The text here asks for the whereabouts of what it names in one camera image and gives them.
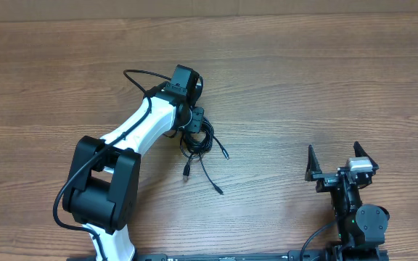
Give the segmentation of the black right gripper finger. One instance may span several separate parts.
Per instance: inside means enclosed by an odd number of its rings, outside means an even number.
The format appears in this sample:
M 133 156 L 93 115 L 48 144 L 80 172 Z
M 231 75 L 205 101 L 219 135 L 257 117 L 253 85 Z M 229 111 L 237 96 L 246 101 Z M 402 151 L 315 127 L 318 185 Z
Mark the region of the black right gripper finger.
M 319 161 L 317 160 L 314 147 L 310 144 L 308 146 L 308 163 L 305 173 L 305 181 L 316 181 L 322 174 Z
M 364 151 L 364 149 L 358 141 L 354 142 L 353 149 L 356 157 L 367 157 L 372 164 L 372 169 L 379 170 L 379 165 Z

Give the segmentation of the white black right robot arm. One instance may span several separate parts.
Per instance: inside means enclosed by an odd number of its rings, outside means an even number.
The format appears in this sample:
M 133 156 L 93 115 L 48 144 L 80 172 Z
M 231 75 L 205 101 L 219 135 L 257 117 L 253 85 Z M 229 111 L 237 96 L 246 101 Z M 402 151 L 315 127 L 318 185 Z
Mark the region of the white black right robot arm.
M 364 151 L 359 142 L 353 144 L 354 157 L 334 173 L 323 173 L 312 145 L 308 147 L 305 180 L 316 182 L 318 193 L 330 193 L 335 219 L 315 231 L 303 244 L 299 259 L 314 260 L 388 260 L 379 249 L 385 243 L 389 212 L 381 206 L 363 204 L 360 190 L 372 184 L 379 165 Z M 306 248 L 321 232 L 337 226 L 339 240 L 325 249 L 307 253 Z

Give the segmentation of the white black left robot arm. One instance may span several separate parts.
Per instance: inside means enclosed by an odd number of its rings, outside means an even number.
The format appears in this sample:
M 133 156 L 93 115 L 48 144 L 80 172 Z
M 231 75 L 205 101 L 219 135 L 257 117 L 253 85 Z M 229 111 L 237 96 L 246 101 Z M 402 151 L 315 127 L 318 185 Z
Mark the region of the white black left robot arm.
M 67 181 L 53 204 L 54 211 L 69 212 L 75 225 L 63 223 L 57 213 L 53 218 L 63 228 L 90 235 L 93 260 L 134 258 L 127 224 L 136 204 L 142 157 L 170 130 L 201 128 L 195 104 L 202 88 L 198 72 L 177 65 L 171 77 L 144 92 L 142 104 L 122 125 L 77 143 Z

